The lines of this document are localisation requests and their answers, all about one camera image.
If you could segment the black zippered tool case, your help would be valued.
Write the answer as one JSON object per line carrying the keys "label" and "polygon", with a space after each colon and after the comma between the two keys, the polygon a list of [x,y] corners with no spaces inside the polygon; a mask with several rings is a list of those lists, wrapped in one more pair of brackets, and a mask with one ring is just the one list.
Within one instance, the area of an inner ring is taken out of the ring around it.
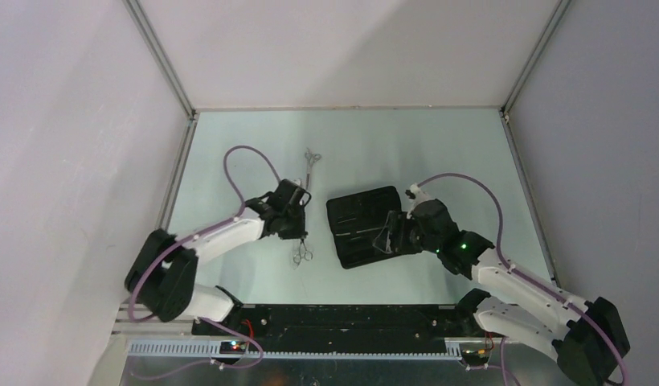
{"label": "black zippered tool case", "polygon": [[373,239],[386,223],[389,211],[403,211],[393,186],[344,195],[326,202],[327,219],[340,265],[344,269],[384,261],[406,253],[380,253]]}

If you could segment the silver thinning scissors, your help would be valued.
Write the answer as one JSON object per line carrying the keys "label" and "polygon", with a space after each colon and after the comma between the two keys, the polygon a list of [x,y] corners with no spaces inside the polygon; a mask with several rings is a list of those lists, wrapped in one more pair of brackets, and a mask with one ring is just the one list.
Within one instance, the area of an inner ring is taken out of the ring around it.
{"label": "silver thinning scissors", "polygon": [[295,243],[293,247],[292,263],[296,268],[304,261],[311,261],[313,259],[313,252],[309,249],[306,240],[301,239]]}

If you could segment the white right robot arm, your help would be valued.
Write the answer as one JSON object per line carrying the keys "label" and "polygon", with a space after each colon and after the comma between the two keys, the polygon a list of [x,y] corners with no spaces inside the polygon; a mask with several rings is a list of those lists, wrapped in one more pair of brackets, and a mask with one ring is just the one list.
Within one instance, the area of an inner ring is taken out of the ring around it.
{"label": "white right robot arm", "polygon": [[630,351],[612,302],[602,297],[590,302],[502,260],[499,247],[459,229],[438,199],[410,212],[389,211],[375,246],[389,254],[433,253],[449,272],[479,284],[456,304],[459,331],[519,341],[554,360],[578,385],[612,384]]}

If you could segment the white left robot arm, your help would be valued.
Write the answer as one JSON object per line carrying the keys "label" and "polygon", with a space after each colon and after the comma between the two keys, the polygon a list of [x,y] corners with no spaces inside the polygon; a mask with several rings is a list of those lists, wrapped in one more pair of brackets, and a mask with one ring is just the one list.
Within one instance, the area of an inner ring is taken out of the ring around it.
{"label": "white left robot arm", "polygon": [[244,201],[231,218],[182,239],[163,228],[152,231],[125,278],[129,318],[138,320],[134,307],[141,304],[162,322],[207,319],[222,334],[233,335],[243,324],[237,298],[219,286],[197,284],[197,272],[207,262],[269,236],[305,239],[305,208],[311,199],[301,185],[282,179],[274,191]]}

